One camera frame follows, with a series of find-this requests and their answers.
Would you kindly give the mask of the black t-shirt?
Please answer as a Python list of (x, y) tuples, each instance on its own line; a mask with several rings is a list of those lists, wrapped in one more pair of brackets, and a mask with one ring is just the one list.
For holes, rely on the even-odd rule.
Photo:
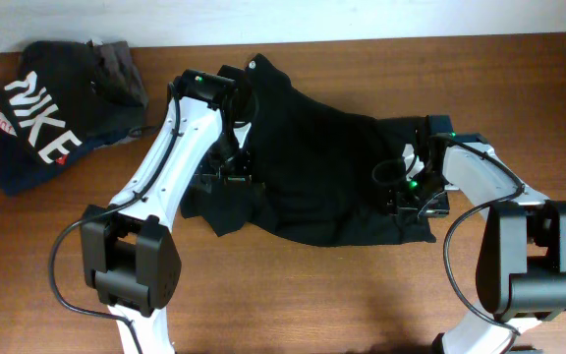
[(203, 218), (218, 236), (250, 223), (318, 247), (435, 242), (424, 217), (385, 210), (390, 188), (407, 185), (403, 153), (417, 146), (423, 116), (338, 110), (294, 88), (262, 54), (245, 75), (258, 102), (246, 140), (253, 181), (189, 188), (180, 203), (184, 218)]

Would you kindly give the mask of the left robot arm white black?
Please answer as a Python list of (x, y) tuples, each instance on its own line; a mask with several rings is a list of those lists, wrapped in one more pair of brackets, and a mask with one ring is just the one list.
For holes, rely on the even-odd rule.
[(167, 306), (182, 267), (172, 238), (182, 198), (252, 181), (246, 140), (258, 104), (247, 73), (187, 70), (167, 93), (166, 116), (136, 173), (108, 206), (88, 206), (80, 226), (85, 282), (126, 353), (174, 350)]

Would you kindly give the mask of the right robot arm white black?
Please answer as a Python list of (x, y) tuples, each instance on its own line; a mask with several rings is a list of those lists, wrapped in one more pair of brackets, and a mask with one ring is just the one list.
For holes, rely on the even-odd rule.
[[(459, 134), (446, 115), (388, 120), (404, 144), (401, 176), (388, 182), (387, 212), (405, 222), (444, 217), (447, 194), (471, 208), (447, 230), (443, 266), (466, 315), (432, 341), (433, 353), (514, 353), (519, 336), (566, 312), (566, 201), (555, 201), (518, 177), (477, 133)], [(485, 221), (476, 266), (478, 299), (461, 291), (451, 265), (457, 228)]]

